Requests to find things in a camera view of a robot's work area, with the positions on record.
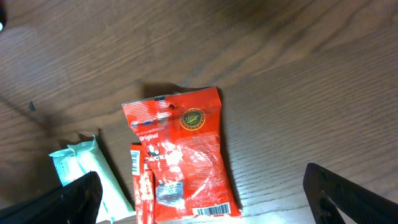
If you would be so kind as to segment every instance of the crumpled plastic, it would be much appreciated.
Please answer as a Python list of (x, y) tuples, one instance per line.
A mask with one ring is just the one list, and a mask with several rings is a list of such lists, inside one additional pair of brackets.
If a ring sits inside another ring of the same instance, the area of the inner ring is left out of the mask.
[(241, 217), (220, 153), (217, 89), (123, 104), (155, 175), (155, 221)]
[(49, 154), (63, 186), (71, 183), (90, 171), (95, 171), (101, 179), (103, 196), (96, 222), (115, 222), (135, 215), (131, 204), (124, 196), (118, 181), (94, 140), (68, 145), (67, 149)]

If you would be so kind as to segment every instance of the red packet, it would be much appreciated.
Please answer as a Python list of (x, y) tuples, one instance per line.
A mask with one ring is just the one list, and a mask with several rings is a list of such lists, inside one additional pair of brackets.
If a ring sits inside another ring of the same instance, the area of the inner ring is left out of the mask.
[(145, 147), (131, 145), (132, 181), (137, 224), (154, 224), (154, 175), (144, 163)]
[(156, 177), (155, 220), (241, 217), (220, 153), (217, 89), (123, 104)]

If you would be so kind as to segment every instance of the wooden table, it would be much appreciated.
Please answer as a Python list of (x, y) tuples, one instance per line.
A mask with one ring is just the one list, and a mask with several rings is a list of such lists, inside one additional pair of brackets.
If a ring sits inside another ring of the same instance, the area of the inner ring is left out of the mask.
[(5, 5), (1, 208), (59, 186), (47, 154), (98, 129), (131, 198), (138, 138), (121, 103), (172, 91), (169, 83), (222, 89), (242, 222), (313, 223), (308, 162), (398, 202), (398, 1)]

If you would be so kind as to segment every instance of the black plastic piece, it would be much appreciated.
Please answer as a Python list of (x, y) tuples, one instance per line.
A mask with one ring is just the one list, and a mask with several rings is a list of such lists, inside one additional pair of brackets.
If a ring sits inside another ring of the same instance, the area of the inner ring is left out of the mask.
[(28, 202), (0, 211), (0, 224), (94, 224), (102, 199), (96, 172)]
[(345, 223), (338, 207), (356, 223), (398, 223), (398, 204), (309, 163), (303, 181), (317, 224)]
[(0, 28), (1, 28), (0, 32), (4, 29), (6, 24), (7, 24), (6, 10), (4, 9), (2, 0), (0, 0)]

